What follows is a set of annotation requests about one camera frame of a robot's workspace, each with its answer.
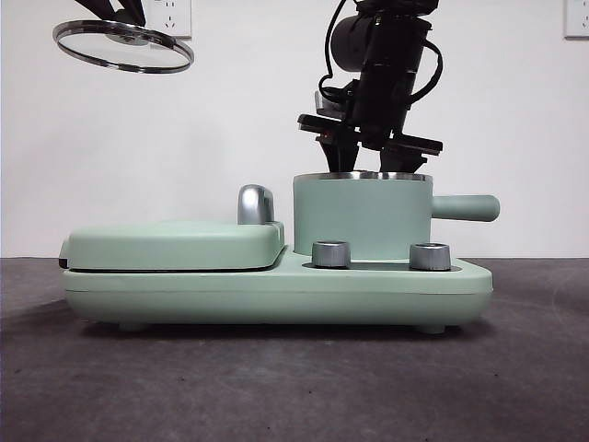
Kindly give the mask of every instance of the glass lid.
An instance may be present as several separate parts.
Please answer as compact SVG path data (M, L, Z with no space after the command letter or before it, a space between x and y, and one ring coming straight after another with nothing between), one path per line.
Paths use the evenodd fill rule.
M55 27L53 39L79 60L122 71L173 74L194 62L192 49L182 41L118 21L68 21Z

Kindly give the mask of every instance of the rubber foot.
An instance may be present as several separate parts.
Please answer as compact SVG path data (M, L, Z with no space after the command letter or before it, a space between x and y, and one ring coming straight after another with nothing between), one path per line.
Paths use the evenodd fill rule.
M149 328L149 324L142 324L137 322L122 322L119 324L121 332L142 332Z
M415 330L424 334L443 334L445 332L445 325L417 325Z

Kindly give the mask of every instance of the stainless steel rim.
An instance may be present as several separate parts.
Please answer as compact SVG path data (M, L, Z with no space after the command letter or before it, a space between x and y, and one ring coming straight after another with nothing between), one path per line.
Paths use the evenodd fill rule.
M304 180L407 180L433 182L429 175L404 172L371 172L356 170L354 172L310 173L294 177L294 181Z
M124 64L114 63L109 60L94 57L86 53L78 52L68 48L61 39L68 35L76 34L105 34L105 35L116 35L120 37L131 37L149 43L158 44L165 48L170 49L176 53L179 53L186 58L186 63L179 66L170 67L159 67L159 66L140 66L136 64ZM174 74L177 72L185 71L191 64L194 63L194 52L192 49L183 43L178 41L174 37L157 32L156 30L150 30L142 28L141 26L129 25L127 23L121 23L118 21L108 20L76 20L67 21L61 25L57 25L53 29L53 39L59 46L59 48L65 53L72 55L78 60L84 62L97 64L103 67L109 67L111 69L118 69L121 71L138 72L141 74Z

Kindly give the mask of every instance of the electrical outlet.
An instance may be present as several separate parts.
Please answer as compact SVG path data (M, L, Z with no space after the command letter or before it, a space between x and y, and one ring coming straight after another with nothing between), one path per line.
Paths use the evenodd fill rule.
M589 39L589 0L565 0L566 39Z
M172 37L192 36L191 0L148 0L146 26Z

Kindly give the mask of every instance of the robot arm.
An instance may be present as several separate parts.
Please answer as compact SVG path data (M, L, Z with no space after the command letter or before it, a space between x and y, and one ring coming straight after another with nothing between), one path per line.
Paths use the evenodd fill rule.
M119 0L122 9L116 12L110 4L110 0L76 0L76 2L102 20L145 26L145 14L141 0Z
M340 1L329 25L328 74L316 93L318 114L330 118L301 115L300 127L318 134L332 172L353 170L359 143L380 152L381 171L415 172L427 161L423 154L442 151L440 142L403 133L410 106L427 95L442 74L442 54L427 41L432 25L419 18L432 13L438 0L363 0L356 3L358 15L334 29L344 3ZM336 64L360 73L360 79L342 88L324 87L333 77L329 42ZM423 48L437 54L438 67L430 82L412 94Z

